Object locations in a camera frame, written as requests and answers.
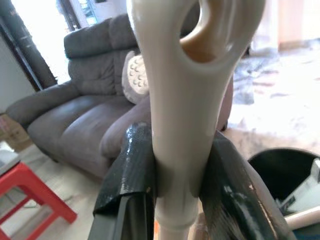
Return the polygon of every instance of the floor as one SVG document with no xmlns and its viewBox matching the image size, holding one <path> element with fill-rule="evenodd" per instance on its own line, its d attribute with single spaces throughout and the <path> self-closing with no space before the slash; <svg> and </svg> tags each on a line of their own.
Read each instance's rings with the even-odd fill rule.
<svg viewBox="0 0 320 240">
<path fill-rule="evenodd" d="M 269 58 L 245 58 L 239 63 L 229 127 L 224 134 L 245 159 L 274 147 L 300 148 L 320 155 L 319 66 L 320 49 L 316 47 Z M 78 213 L 71 225 L 63 219 L 56 220 L 39 240 L 87 239 L 99 183 L 71 167 L 54 163 L 34 145 L 20 157 Z M 0 214 L 21 197 L 18 189 L 2 197 Z M 46 209 L 29 202 L 1 227 L 12 239 L 23 239 L 33 222 L 45 214 Z"/>
</svg>

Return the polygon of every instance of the throw pillow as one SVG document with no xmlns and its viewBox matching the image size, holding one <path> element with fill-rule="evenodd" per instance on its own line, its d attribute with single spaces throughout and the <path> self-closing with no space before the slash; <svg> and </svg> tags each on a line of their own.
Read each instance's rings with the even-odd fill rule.
<svg viewBox="0 0 320 240">
<path fill-rule="evenodd" d="M 122 70 L 122 88 L 125 97 L 138 104 L 149 95 L 149 85 L 144 60 L 134 51 L 128 52 Z"/>
</svg>

